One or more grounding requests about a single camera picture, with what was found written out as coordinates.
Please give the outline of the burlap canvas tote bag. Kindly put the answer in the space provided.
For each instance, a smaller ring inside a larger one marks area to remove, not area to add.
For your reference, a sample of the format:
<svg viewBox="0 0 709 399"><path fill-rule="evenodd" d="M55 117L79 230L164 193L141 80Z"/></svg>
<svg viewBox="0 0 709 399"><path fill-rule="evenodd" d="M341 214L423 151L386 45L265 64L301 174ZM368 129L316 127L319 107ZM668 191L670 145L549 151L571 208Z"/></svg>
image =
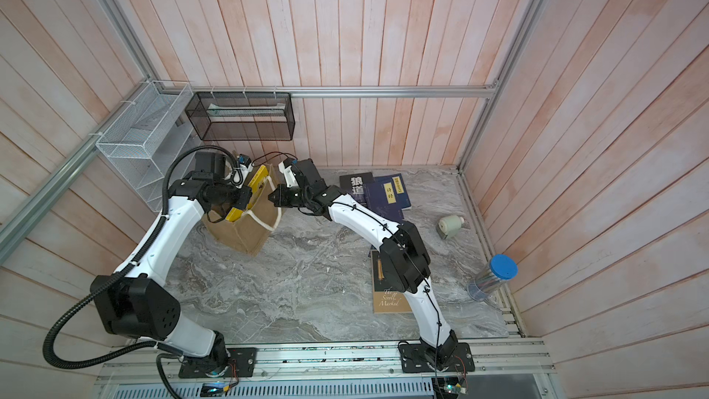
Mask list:
<svg viewBox="0 0 709 399"><path fill-rule="evenodd" d="M275 177L274 166L263 164L249 181L253 195L247 210L233 209L223 221L217 223L225 213L224 209L218 209L216 212L205 214L202 222L219 243L249 256L256 256L280 225L284 214L282 208L277 208L268 199L277 185L278 178Z"/></svg>

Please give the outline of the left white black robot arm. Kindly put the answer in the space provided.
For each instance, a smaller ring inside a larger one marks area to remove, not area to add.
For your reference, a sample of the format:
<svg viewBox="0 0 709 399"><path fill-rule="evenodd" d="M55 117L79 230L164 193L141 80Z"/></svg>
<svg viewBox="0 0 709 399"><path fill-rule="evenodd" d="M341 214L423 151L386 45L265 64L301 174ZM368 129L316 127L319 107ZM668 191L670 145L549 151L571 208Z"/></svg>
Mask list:
<svg viewBox="0 0 709 399"><path fill-rule="evenodd" d="M221 147L195 147L175 158L162 181L162 209L148 233L114 274L96 277L90 287L109 334L155 343L205 371L225 369L229 353L223 335L188 319L164 285L204 214L214 207L247 207L252 168L249 157Z"/></svg>

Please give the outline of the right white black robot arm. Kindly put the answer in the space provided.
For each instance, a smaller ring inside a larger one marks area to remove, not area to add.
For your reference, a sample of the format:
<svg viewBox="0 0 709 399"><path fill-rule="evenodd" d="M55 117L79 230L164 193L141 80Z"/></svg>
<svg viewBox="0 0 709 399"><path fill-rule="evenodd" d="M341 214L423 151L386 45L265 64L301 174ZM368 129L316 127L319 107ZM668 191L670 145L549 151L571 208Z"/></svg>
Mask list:
<svg viewBox="0 0 709 399"><path fill-rule="evenodd" d="M276 207L322 216L367 240L380 253L385 278L402 292L417 320L422 352L441 369L453 357L458 338L433 291L430 256L417 227L375 214L338 186L330 186L312 160L286 159L278 165L284 183L269 195Z"/></svg>

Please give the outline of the black wolf title book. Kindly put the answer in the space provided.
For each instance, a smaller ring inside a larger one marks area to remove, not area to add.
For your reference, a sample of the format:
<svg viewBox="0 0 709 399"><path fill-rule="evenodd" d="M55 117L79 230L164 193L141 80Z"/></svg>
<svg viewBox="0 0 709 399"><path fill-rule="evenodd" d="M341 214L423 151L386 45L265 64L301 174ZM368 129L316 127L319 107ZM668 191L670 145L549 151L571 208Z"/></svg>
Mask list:
<svg viewBox="0 0 709 399"><path fill-rule="evenodd" d="M349 175L340 175L340 188L350 194L353 199L367 207L367 194L365 188L367 184L373 183L374 177L371 172L363 172Z"/></svg>

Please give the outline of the navy book yellow label middle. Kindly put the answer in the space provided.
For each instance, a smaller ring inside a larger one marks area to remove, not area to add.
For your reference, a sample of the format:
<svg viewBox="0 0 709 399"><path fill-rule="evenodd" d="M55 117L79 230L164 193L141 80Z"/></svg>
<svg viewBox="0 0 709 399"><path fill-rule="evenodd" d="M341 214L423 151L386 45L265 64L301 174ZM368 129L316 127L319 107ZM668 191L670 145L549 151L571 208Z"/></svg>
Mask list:
<svg viewBox="0 0 709 399"><path fill-rule="evenodd" d="M404 213L397 204L376 205L371 202L369 203L369 210L397 224L401 224L404 221Z"/></svg>

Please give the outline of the navy book far right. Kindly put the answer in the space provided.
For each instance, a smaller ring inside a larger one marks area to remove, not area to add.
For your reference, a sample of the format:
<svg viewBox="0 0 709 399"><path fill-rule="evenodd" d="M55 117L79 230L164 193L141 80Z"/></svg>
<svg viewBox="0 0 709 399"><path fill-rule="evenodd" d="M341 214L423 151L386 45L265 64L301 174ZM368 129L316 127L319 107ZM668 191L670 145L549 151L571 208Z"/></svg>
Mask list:
<svg viewBox="0 0 709 399"><path fill-rule="evenodd" d="M381 175L374 177L374 180L382 184L389 203L395 202L401 210L408 210L412 207L404 176L401 173Z"/></svg>

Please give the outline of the brown gold cover book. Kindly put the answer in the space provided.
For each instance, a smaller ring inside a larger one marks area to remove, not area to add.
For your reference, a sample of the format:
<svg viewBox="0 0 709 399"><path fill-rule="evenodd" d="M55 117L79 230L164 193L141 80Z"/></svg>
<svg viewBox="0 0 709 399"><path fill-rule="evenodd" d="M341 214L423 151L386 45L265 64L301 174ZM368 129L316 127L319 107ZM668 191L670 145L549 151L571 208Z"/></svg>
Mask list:
<svg viewBox="0 0 709 399"><path fill-rule="evenodd" d="M380 253L370 250L373 311L375 314L411 313L403 293L396 291L384 277Z"/></svg>

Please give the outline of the clear jar blue lid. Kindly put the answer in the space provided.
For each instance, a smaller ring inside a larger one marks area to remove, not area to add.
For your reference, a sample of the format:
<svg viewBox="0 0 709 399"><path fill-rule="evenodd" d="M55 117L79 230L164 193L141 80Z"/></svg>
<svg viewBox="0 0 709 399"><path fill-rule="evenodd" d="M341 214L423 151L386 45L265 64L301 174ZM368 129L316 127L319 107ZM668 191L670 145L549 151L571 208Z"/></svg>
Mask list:
<svg viewBox="0 0 709 399"><path fill-rule="evenodd" d="M468 294L472 300L486 301L496 290L513 280L518 274L516 262L502 254L493 256L487 266L477 273L468 284Z"/></svg>

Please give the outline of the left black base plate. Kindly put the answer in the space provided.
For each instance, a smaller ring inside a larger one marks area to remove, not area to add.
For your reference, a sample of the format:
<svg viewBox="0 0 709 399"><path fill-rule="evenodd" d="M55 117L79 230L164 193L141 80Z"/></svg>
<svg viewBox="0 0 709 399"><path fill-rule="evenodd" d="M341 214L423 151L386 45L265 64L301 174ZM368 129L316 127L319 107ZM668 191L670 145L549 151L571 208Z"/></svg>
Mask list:
<svg viewBox="0 0 709 399"><path fill-rule="evenodd" d="M250 378L257 353L256 347L227 347L205 358L185 357L178 378Z"/></svg>

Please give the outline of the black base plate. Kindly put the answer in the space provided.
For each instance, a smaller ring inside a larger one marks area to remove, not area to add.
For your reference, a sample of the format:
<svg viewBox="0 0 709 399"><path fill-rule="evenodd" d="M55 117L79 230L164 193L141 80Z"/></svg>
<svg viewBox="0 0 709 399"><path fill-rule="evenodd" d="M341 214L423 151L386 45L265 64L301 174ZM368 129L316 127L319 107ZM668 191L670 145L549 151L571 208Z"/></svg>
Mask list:
<svg viewBox="0 0 709 399"><path fill-rule="evenodd" d="M463 342L457 343L455 347L446 344L434 349L422 342L400 341L397 349L404 373L467 374L476 370L470 345Z"/></svg>
<svg viewBox="0 0 709 399"><path fill-rule="evenodd" d="M256 347L227 347L205 358L185 357L178 378L250 378L257 353Z"/></svg>

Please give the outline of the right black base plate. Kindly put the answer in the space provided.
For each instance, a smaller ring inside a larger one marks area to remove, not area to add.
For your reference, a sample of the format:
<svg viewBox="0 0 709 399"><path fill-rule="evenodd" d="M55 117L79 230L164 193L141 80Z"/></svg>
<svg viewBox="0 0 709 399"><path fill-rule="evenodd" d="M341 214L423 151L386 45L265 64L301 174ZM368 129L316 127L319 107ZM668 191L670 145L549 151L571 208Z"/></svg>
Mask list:
<svg viewBox="0 0 709 399"><path fill-rule="evenodd" d="M470 345L463 342L457 343L455 347L446 344L434 349L422 342L400 341L397 349L404 373L467 374L476 370Z"/></svg>

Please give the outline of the aluminium mounting rail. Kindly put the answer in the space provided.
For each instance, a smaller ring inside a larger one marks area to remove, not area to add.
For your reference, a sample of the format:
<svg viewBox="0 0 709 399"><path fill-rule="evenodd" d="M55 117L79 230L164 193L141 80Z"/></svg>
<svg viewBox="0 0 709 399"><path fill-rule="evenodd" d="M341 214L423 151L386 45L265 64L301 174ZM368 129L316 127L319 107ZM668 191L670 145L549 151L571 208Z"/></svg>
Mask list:
<svg viewBox="0 0 709 399"><path fill-rule="evenodd" d="M426 375L554 373L555 366L542 340L534 338L467 339L467 353L454 358L450 369ZM402 378L400 345L396 341L257 345L253 382ZM156 353L140 350L105 364L96 385L160 382Z"/></svg>

